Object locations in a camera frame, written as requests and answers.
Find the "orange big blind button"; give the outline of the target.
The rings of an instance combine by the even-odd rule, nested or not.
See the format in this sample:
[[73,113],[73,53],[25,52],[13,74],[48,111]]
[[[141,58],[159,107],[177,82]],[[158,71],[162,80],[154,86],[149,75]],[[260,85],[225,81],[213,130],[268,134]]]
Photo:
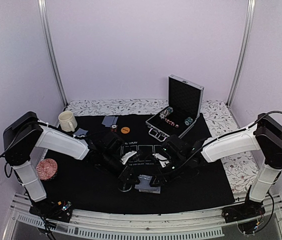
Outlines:
[[122,134],[128,134],[131,130],[130,130],[129,127],[124,126],[124,127],[121,128],[120,131],[121,131]]

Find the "blue playing card deck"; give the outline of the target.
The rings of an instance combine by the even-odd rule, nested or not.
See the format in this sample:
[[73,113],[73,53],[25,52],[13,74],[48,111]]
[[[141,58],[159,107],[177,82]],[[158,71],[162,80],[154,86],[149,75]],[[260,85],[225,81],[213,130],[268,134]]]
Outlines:
[[139,175],[139,184],[136,184],[134,188],[141,193],[151,193],[151,194],[160,194],[161,187],[160,186],[150,186],[150,182],[152,180],[152,176],[148,175]]

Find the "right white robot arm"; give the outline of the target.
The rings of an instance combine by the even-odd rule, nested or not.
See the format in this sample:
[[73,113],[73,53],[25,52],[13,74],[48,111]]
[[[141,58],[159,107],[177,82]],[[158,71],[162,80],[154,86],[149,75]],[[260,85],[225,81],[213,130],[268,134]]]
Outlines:
[[239,208],[243,218],[250,218],[259,210],[259,203],[263,202],[282,172],[282,125],[271,117],[275,113],[261,113],[247,126],[209,138],[201,147],[189,146],[176,135],[168,137],[161,148],[171,159],[180,162],[171,170],[165,171],[164,175],[175,173],[195,158],[213,163],[243,152],[261,151],[264,163],[249,187],[248,200]]

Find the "single blue playing card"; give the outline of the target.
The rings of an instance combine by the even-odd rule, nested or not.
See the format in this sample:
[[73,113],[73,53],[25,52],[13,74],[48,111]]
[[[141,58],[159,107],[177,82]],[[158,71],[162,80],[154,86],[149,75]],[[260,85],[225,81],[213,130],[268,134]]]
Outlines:
[[118,120],[118,116],[105,116],[102,120],[102,124],[105,127],[111,127],[112,125],[116,125]]

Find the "aluminium poker chip case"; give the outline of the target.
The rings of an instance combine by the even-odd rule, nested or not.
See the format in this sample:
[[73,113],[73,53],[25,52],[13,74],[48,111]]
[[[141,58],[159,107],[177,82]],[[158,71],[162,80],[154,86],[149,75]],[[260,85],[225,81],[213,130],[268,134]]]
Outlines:
[[[159,113],[167,108],[165,107],[145,121],[149,128],[148,134],[159,142],[164,142],[172,135],[182,138],[193,128],[200,117],[203,94],[203,86],[171,74],[168,77],[167,107],[172,107],[173,113],[165,119],[175,122],[179,127],[173,127],[166,123],[165,119],[160,119]],[[184,120],[188,117],[193,118],[193,123],[189,126],[184,123]]]

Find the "clear dealer button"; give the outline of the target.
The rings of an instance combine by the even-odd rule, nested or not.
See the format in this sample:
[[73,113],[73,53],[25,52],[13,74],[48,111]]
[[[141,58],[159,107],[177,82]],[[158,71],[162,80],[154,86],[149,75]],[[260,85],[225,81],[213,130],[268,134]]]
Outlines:
[[132,189],[132,185],[131,184],[128,184],[128,183],[120,183],[118,185],[118,189],[123,192],[123,193],[126,193],[126,192],[129,192],[131,189]]

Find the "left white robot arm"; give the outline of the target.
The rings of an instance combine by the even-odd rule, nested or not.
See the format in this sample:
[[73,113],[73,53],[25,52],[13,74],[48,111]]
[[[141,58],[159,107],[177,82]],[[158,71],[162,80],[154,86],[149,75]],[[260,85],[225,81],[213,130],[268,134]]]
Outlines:
[[92,140],[96,133],[78,135],[76,131],[67,133],[48,122],[38,119],[37,114],[28,111],[3,131],[3,152],[0,159],[10,165],[18,182],[27,192],[29,198],[36,202],[36,209],[44,216],[51,217],[55,213],[55,205],[47,200],[47,193],[36,164],[43,158],[45,151],[54,151],[75,160],[84,160],[95,156],[98,164],[117,175],[126,182],[124,176],[126,164],[137,155],[130,150],[123,156],[117,151],[124,141],[113,131],[103,131],[103,138]]

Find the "orange black 100 chip stack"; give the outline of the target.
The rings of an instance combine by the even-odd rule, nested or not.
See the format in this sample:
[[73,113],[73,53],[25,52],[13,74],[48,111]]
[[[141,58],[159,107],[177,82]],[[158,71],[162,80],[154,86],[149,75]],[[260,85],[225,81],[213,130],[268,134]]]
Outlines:
[[115,133],[116,133],[116,132],[118,131],[118,126],[117,126],[116,124],[111,125],[110,128],[111,128],[111,131],[112,131],[112,132],[115,132]]

